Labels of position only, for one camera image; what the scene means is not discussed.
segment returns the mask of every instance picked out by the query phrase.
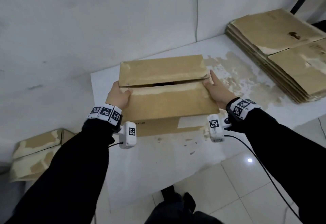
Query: foot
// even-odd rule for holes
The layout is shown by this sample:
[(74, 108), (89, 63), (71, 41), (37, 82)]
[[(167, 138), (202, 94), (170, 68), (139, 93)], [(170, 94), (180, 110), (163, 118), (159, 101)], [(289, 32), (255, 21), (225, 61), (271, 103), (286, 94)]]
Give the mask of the foot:
[(196, 203), (195, 203), (193, 197), (188, 192), (186, 192), (183, 199), (185, 201), (185, 203), (184, 203), (185, 208), (188, 208), (191, 211), (191, 213), (193, 213), (196, 208)]
[(161, 193), (165, 201), (171, 199), (174, 196), (174, 186), (169, 186), (161, 190)]

